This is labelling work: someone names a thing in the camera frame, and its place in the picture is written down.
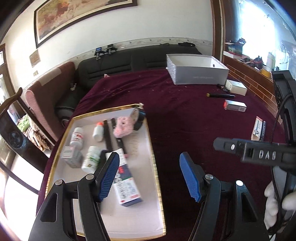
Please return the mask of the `white blue medicine box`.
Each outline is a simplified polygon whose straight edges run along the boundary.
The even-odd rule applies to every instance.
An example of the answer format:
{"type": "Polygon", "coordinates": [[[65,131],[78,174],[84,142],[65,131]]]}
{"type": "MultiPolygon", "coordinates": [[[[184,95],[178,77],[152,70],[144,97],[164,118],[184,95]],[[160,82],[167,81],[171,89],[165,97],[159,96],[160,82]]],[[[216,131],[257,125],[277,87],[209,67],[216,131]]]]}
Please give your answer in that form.
{"type": "Polygon", "coordinates": [[[120,148],[115,150],[114,153],[119,155],[119,167],[113,181],[119,204],[128,207],[142,202],[141,194],[128,167],[123,150],[120,148]]]}

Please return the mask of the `long white orange medicine box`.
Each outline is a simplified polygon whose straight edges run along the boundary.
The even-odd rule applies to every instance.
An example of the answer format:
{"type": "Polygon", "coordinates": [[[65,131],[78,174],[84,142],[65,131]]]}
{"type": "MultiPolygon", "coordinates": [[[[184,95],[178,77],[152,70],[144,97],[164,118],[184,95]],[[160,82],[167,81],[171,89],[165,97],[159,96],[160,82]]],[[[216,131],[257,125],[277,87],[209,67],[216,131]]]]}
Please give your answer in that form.
{"type": "Polygon", "coordinates": [[[261,138],[261,132],[262,132],[262,126],[263,126],[263,120],[256,116],[256,119],[255,119],[255,123],[254,123],[254,126],[253,126],[253,130],[252,130],[252,133],[251,133],[251,140],[252,141],[259,141],[260,138],[261,138]]]}

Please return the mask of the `black marker beside box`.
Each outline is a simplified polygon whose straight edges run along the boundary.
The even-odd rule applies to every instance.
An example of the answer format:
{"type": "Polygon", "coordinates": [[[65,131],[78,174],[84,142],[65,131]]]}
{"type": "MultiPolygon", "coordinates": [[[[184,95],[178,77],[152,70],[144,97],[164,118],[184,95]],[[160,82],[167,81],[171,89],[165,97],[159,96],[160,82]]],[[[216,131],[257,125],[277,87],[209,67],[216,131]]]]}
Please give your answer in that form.
{"type": "Polygon", "coordinates": [[[263,121],[261,135],[260,135],[260,139],[259,139],[260,142],[264,141],[265,131],[266,131],[266,121],[263,121]]]}

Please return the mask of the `grey medicine box red ends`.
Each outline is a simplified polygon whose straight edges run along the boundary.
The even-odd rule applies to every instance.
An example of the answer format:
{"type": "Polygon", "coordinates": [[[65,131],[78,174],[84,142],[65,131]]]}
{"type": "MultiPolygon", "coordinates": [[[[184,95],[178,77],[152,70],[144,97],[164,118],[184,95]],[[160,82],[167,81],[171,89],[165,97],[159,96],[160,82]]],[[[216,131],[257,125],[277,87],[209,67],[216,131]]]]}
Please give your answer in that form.
{"type": "Polygon", "coordinates": [[[232,110],[232,111],[239,111],[239,112],[245,112],[247,109],[247,106],[243,102],[239,101],[233,101],[233,100],[225,100],[223,107],[225,110],[232,110]]]}

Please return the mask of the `black gold lipstick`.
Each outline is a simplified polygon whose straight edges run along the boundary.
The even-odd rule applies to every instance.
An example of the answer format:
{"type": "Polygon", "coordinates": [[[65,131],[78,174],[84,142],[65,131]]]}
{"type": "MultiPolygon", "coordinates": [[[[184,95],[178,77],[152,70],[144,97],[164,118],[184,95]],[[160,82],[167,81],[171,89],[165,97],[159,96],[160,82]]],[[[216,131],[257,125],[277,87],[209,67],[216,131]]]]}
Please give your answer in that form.
{"type": "Polygon", "coordinates": [[[223,90],[224,92],[227,92],[227,93],[230,92],[230,90],[228,90],[224,85],[217,84],[216,86],[217,88],[219,88],[220,90],[223,90]]]}

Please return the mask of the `wooden brick-pattern cabinet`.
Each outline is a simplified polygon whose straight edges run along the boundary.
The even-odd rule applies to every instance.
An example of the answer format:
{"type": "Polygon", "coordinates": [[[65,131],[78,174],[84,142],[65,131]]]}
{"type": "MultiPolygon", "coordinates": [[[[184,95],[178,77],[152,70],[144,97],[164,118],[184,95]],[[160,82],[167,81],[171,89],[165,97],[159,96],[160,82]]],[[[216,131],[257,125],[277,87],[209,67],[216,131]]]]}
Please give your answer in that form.
{"type": "Polygon", "coordinates": [[[271,79],[265,77],[256,69],[228,56],[223,56],[222,63],[229,69],[229,79],[242,82],[248,88],[249,92],[260,98],[260,101],[268,111],[273,116],[276,116],[278,106],[271,79]]]}

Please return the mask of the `gold-rimmed white tray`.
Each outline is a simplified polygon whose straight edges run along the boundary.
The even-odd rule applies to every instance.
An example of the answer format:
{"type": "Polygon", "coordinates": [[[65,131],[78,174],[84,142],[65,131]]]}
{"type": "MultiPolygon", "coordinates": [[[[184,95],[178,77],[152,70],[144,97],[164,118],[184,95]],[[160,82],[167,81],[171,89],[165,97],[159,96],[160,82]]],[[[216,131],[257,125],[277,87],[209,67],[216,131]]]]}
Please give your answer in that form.
{"type": "Polygon", "coordinates": [[[80,168],[71,168],[62,158],[62,152],[70,144],[76,128],[82,128],[84,144],[81,150],[86,156],[89,147],[97,146],[105,150],[106,142],[97,142],[93,132],[98,122],[112,121],[120,116],[130,116],[136,129],[123,137],[119,144],[111,136],[112,150],[120,157],[119,170],[115,176],[109,195],[99,206],[101,216],[111,240],[152,240],[166,234],[166,224],[162,205],[162,195],[154,152],[149,136],[149,128],[141,103],[103,109],[74,117],[60,142],[49,173],[47,190],[55,181],[78,181],[86,175],[80,168]]]}

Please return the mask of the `white bottle pink label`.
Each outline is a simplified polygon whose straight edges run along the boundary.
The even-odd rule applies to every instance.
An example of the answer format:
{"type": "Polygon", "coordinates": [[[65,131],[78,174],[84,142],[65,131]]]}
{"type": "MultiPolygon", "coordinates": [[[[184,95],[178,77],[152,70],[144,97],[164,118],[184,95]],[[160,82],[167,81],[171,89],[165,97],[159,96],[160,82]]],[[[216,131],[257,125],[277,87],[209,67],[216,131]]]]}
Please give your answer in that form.
{"type": "Polygon", "coordinates": [[[70,145],[75,146],[77,149],[81,150],[84,144],[84,130],[82,127],[77,127],[74,129],[71,139],[70,145]]]}

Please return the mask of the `large grey shoe box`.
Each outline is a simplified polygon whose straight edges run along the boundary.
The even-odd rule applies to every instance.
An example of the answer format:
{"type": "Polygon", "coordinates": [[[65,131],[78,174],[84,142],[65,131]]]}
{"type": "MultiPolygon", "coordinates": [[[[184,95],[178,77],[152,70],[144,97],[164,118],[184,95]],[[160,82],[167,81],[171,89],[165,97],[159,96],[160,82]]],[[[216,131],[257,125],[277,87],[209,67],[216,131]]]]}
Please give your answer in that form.
{"type": "Polygon", "coordinates": [[[229,69],[213,56],[167,54],[167,71],[175,85],[224,85],[229,69]]]}

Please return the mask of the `small white bottle orange cap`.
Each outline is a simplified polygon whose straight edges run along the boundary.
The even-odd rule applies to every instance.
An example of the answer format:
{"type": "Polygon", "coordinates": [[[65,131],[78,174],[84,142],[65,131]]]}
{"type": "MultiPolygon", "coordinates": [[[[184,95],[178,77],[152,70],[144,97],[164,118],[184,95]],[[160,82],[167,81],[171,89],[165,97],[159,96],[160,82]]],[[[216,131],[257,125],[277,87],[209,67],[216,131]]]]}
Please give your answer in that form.
{"type": "Polygon", "coordinates": [[[98,122],[93,130],[93,139],[96,142],[101,142],[103,140],[104,127],[102,122],[98,122]]]}

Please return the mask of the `black marker in tray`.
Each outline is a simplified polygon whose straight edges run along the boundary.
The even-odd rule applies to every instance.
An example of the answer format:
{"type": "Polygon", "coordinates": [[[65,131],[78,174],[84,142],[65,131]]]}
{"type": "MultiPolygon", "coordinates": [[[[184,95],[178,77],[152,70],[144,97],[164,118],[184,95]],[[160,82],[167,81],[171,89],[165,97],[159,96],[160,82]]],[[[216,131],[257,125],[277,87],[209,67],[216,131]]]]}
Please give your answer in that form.
{"type": "Polygon", "coordinates": [[[109,152],[112,152],[113,147],[112,147],[112,141],[111,141],[111,136],[110,136],[110,131],[109,131],[109,126],[108,126],[107,120],[103,121],[103,129],[104,129],[104,140],[105,140],[105,144],[106,144],[106,149],[109,152]]]}

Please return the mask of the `round tape roll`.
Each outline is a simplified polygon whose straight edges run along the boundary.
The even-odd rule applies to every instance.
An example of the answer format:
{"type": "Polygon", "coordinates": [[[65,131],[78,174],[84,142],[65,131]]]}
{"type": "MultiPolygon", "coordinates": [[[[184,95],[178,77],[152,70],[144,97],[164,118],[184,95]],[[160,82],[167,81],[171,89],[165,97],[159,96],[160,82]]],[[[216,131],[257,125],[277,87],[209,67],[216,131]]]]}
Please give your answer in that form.
{"type": "Polygon", "coordinates": [[[146,114],[143,109],[135,108],[131,112],[130,118],[132,119],[134,131],[138,131],[142,127],[145,117],[146,117],[146,114]]]}

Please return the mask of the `pink fluffy item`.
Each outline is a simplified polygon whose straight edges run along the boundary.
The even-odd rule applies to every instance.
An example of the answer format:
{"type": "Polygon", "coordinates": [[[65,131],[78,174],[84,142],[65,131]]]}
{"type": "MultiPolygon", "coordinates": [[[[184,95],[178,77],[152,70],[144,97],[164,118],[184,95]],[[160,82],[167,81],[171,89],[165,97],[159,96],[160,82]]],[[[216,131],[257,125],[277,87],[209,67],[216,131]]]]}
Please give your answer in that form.
{"type": "Polygon", "coordinates": [[[117,118],[113,134],[116,138],[122,138],[130,135],[134,129],[135,120],[130,116],[120,116],[117,118]]]}

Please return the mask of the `black sofa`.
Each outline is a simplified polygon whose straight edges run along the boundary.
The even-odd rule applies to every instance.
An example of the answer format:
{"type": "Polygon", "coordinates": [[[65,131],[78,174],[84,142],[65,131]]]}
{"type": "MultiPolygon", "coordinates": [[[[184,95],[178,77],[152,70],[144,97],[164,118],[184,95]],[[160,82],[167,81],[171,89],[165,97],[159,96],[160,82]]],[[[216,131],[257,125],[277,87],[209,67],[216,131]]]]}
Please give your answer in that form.
{"type": "Polygon", "coordinates": [[[167,66],[167,54],[201,54],[192,43],[159,44],[131,48],[81,61],[74,70],[71,86],[55,105],[55,114],[65,127],[74,113],[79,101],[104,75],[118,75],[152,69],[163,69],[167,66]]]}

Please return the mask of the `black clips on sofa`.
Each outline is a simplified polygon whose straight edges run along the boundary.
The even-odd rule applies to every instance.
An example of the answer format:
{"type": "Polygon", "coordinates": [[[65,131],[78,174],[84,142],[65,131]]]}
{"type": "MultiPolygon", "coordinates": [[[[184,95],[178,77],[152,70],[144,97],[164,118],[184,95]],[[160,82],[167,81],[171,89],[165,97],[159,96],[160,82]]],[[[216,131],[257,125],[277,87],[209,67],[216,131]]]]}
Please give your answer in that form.
{"type": "Polygon", "coordinates": [[[101,56],[112,55],[116,51],[117,51],[117,48],[114,46],[114,44],[109,44],[104,49],[102,47],[96,48],[94,56],[95,56],[96,60],[99,60],[101,58],[101,56]]]}

